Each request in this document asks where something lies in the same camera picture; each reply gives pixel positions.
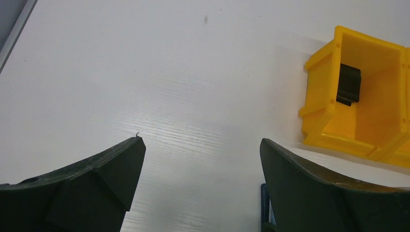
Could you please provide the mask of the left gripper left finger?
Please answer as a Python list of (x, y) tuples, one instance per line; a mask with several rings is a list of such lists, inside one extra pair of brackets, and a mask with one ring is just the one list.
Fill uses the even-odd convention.
[(135, 136), (52, 172), (1, 184), (1, 231), (120, 231), (145, 152), (143, 139)]

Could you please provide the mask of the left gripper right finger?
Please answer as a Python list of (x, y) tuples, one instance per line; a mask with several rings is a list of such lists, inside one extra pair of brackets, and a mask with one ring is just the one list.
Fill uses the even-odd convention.
[(277, 232), (407, 232), (410, 191), (334, 172), (270, 139), (260, 158)]

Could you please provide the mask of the blue leather card holder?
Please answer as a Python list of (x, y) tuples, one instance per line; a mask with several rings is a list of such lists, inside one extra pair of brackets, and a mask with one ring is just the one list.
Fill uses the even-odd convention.
[(276, 232), (277, 225), (270, 202), (267, 184), (261, 184), (261, 231)]

